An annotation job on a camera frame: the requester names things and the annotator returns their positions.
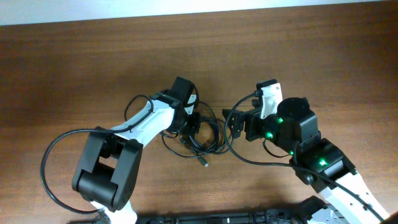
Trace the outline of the black cable gold plug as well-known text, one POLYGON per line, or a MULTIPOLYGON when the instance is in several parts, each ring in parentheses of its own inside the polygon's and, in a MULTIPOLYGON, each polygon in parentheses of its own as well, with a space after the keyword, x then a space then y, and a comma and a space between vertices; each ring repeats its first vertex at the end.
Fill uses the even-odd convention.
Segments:
POLYGON ((190 146, 187 144, 187 142, 186 142, 186 140, 184 139, 184 137, 179 137, 178 134, 175 134, 174 136, 171 136, 171 135, 165 134, 163 131, 161 131, 159 134, 161 135, 161 140, 162 140, 163 145, 164 145, 172 154, 175 154, 176 156, 182 157, 182 158, 185 158, 185 159, 198 159, 198 160, 200 161, 200 163, 202 164, 203 167, 208 167, 208 166, 209 166, 209 163, 202 157, 203 153, 200 154, 200 153, 198 153, 196 150, 192 149, 192 147, 190 147, 190 146), (165 138, 168 138, 168 139, 177 139, 177 138, 179 138, 180 143, 184 146, 184 148, 186 148, 187 150, 189 150, 189 151, 192 153, 192 156, 180 154, 180 153, 174 151, 171 147, 169 147, 169 146, 167 145, 167 143, 165 142, 165 138))

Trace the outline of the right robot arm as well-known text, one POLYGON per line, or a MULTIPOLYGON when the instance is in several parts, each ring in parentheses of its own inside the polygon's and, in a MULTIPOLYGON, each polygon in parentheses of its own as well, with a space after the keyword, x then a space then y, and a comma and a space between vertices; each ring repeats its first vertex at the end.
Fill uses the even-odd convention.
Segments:
POLYGON ((355 165, 338 146, 322 137, 306 98, 282 100, 265 118, 260 116, 259 100, 254 104, 249 111, 235 106, 223 110, 226 127, 234 138, 244 131, 247 141, 264 138, 287 152, 291 158, 286 167, 293 168, 295 175, 348 223, 382 223, 389 218, 355 165))

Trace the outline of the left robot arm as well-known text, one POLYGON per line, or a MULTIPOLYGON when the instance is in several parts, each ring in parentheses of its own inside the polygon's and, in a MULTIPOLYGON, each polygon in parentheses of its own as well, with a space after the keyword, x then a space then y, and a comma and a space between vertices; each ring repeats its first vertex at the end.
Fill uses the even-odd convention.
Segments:
POLYGON ((72 189, 96 207, 98 223, 135 223, 129 201, 136 185, 143 149, 162 131, 191 130, 198 104, 195 85, 177 77, 171 89, 148 97, 145 107, 123 124, 90 131, 72 189))

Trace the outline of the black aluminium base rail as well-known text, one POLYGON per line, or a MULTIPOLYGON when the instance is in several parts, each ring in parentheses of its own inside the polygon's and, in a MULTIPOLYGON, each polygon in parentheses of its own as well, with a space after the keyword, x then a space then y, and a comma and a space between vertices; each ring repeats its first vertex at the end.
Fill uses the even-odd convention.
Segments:
POLYGON ((268 209, 260 212, 219 213, 207 215, 166 215, 139 217, 138 224, 266 224, 327 223, 329 218, 303 216, 291 209, 268 209))

